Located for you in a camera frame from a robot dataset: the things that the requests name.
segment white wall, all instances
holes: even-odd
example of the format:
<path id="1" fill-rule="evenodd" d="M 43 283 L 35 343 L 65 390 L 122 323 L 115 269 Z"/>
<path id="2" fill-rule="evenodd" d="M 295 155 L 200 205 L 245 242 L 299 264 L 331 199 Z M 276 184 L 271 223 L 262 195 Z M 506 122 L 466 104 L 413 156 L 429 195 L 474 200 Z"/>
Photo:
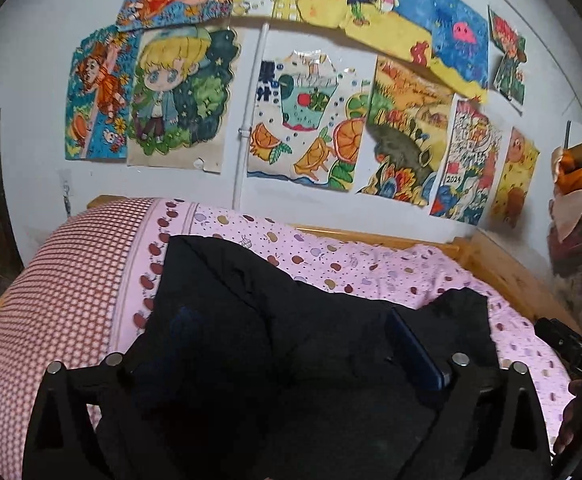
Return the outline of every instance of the white wall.
<path id="1" fill-rule="evenodd" d="M 549 157 L 551 150 L 562 143 L 566 120 L 582 121 L 582 108 L 574 100 L 577 93 L 582 102 L 582 60 L 543 0 L 508 0 L 516 9 L 505 0 L 464 1 L 484 16 L 487 5 L 494 6 L 527 37 L 529 83 L 523 117 L 499 95 L 492 97 L 488 111 L 507 125 L 515 124 L 542 152 L 518 235 L 546 256 L 547 208 L 552 194 Z M 231 204 L 237 128 L 248 98 L 247 85 L 259 33 L 252 22 L 235 19 L 232 23 L 245 27 L 241 30 L 242 54 L 235 70 L 222 175 L 64 160 L 65 92 L 72 52 L 92 30 L 114 21 L 121 2 L 8 0 L 0 10 L 2 167 L 14 234 L 25 262 L 33 256 L 40 239 L 65 220 L 59 171 L 70 174 L 74 213 L 103 193 L 180 196 L 213 205 Z M 528 24 L 517 19 L 516 11 L 525 16 Z M 273 28 L 283 29 L 272 34 L 280 35 L 276 41 L 286 41 L 289 48 L 299 43 L 290 35 L 290 25 L 273 23 Z M 325 34 L 315 28 L 301 30 Z M 345 39 L 334 41 L 344 49 L 352 45 Z M 305 38 L 303 43 L 325 44 L 329 48 L 328 41 L 319 37 Z M 493 50 L 492 63 L 497 57 Z M 370 139 L 364 139 L 362 152 L 372 148 Z M 371 166 L 362 166 L 358 164 L 356 170 L 355 190 L 367 183 L 372 170 Z M 447 241 L 469 234 L 472 229 L 458 222 L 431 218 L 404 203 L 258 178 L 245 180 L 242 209 L 288 222 L 426 240 Z"/>

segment blonde boy drawing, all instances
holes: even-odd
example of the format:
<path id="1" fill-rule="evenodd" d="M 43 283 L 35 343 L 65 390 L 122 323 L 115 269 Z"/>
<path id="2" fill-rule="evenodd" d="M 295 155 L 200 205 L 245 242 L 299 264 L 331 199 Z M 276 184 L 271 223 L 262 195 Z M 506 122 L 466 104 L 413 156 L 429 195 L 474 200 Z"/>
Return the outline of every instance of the blonde boy drawing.
<path id="1" fill-rule="evenodd" d="M 210 45 L 204 28 L 183 27 L 160 32 L 142 49 L 137 77 L 145 91 L 134 96 L 132 111 L 136 139 L 164 142 L 165 131 L 178 123 L 173 90 L 197 72 Z"/>

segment polka dot fabric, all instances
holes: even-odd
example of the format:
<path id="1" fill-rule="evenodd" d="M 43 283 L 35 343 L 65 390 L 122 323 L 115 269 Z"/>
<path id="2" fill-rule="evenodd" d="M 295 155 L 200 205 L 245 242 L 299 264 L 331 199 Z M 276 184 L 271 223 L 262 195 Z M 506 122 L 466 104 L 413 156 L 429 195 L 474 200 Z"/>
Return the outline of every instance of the polka dot fabric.
<path id="1" fill-rule="evenodd" d="M 14 281 L 0 310 L 0 474 L 19 479 L 44 370 L 98 364 L 127 254 L 152 199 L 113 202 L 67 221 Z"/>

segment orange slice drawing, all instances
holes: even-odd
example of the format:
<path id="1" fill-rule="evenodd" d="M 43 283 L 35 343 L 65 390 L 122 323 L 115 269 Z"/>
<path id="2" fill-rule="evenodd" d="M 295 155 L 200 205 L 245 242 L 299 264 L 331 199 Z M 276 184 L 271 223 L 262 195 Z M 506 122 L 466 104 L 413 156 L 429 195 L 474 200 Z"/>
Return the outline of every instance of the orange slice drawing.
<path id="1" fill-rule="evenodd" d="M 357 153 L 360 151 L 362 131 L 365 127 L 365 119 L 362 117 L 342 121 L 333 133 L 333 145 L 335 154 L 348 164 L 355 164 Z"/>
<path id="2" fill-rule="evenodd" d="M 281 143 L 281 140 L 276 139 L 263 123 L 258 125 L 251 132 L 251 149 L 250 152 L 261 158 L 262 160 L 269 160 L 271 150 Z"/>
<path id="3" fill-rule="evenodd" d="M 297 161 L 293 168 L 298 175 L 305 174 L 311 180 L 316 182 L 319 180 L 314 174 L 319 168 L 324 171 L 328 171 L 328 168 L 324 165 L 324 162 L 329 158 L 329 154 L 335 155 L 335 150 L 327 146 L 326 141 L 322 137 L 317 137 L 303 157 Z"/>

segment pink bedsheet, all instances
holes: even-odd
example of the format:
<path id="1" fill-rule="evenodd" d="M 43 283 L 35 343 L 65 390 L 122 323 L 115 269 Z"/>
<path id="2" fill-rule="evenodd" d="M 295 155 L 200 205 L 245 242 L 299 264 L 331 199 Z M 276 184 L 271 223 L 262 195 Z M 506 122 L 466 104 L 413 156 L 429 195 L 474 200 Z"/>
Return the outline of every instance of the pink bedsheet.
<path id="1" fill-rule="evenodd" d="M 388 300 L 410 308 L 430 303 L 449 288 L 468 286 L 488 299 L 488 318 L 500 363 L 525 362 L 531 370 L 553 443 L 564 406 L 572 398 L 568 375 L 533 327 L 492 287 L 474 278 L 436 248 L 419 245 L 394 251 L 361 243 L 342 243 L 304 234 L 270 218 L 160 200 L 146 221 L 142 240 L 127 264 L 129 288 L 119 294 L 110 351 L 125 352 L 153 307 L 170 235 L 192 234 L 231 240 L 252 250 L 295 280 L 328 292 Z"/>

